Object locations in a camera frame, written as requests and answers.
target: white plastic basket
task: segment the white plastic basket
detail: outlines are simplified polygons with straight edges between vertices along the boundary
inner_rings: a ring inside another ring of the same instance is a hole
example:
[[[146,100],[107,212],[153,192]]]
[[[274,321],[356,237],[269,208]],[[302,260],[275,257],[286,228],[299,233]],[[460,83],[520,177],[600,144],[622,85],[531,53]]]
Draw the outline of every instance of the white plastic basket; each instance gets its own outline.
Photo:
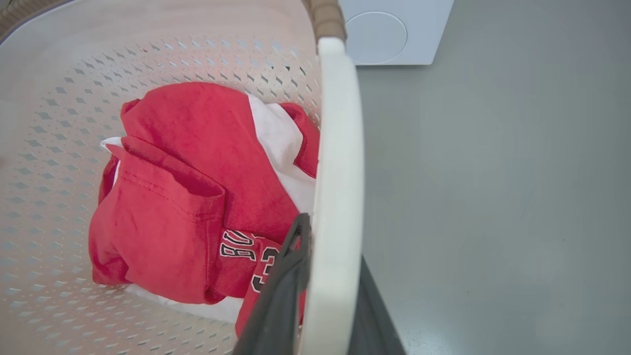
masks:
[[[363,130],[355,67],[332,36],[343,37],[336,5],[306,1],[309,13],[298,0],[17,0],[3,10],[3,353],[231,352],[232,324],[91,280],[88,224],[109,158],[99,142],[124,135],[124,102],[183,81],[295,102],[321,123],[300,350],[346,352],[361,257]]]

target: basket handle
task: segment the basket handle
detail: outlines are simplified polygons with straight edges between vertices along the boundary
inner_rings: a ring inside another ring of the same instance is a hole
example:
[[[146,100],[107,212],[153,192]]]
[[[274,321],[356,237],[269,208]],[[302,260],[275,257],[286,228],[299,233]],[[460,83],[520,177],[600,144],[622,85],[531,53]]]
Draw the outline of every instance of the basket handle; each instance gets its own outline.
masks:
[[[302,0],[314,28],[315,42],[337,37],[346,42],[346,27],[338,0]]]

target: folded red fabric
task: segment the folded red fabric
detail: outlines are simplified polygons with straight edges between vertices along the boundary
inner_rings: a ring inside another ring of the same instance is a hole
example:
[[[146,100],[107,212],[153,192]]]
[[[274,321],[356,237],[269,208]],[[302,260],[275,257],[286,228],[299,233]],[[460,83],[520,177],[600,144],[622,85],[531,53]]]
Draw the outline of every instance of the folded red fabric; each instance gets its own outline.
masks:
[[[281,106],[304,136],[294,164],[315,176],[319,131],[299,106]],[[245,298],[239,334],[298,215],[257,140],[248,97],[169,85],[125,104],[121,119],[128,136],[124,148],[108,145],[90,224],[94,281],[183,303]]]

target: pile of clothes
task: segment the pile of clothes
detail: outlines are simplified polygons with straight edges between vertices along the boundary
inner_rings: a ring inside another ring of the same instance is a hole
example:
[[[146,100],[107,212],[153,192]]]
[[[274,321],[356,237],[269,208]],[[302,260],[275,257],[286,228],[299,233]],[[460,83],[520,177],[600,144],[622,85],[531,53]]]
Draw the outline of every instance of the pile of clothes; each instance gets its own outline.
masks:
[[[294,218],[312,213],[320,133],[295,104],[182,83],[123,105],[102,142],[93,279],[241,332]]]

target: gray floor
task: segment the gray floor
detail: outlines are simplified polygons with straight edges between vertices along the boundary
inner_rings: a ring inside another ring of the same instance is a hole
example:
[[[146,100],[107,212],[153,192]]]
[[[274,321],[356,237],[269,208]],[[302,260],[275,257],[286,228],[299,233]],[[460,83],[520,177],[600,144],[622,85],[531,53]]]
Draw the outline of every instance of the gray floor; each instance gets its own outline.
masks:
[[[364,253],[409,355],[631,354],[629,18],[456,0],[433,65],[360,70]]]

